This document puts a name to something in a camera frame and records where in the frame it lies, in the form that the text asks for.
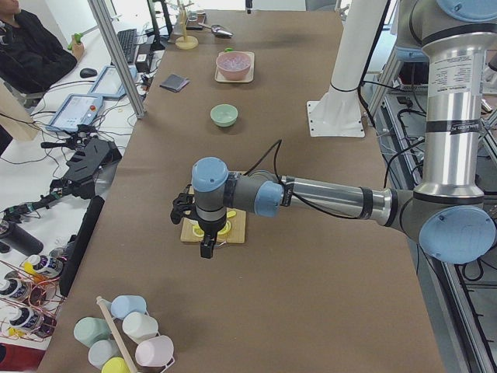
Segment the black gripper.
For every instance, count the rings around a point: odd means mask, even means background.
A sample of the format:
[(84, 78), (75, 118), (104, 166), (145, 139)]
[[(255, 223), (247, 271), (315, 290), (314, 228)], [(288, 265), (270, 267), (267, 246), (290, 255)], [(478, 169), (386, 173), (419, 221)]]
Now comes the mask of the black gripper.
[[(178, 225), (181, 220), (188, 218), (196, 220), (196, 205), (194, 194), (190, 192), (190, 185), (186, 185), (178, 197), (172, 202), (170, 219), (174, 225)], [(211, 259), (214, 255), (216, 236), (204, 237), (200, 243), (200, 256), (204, 259)]]

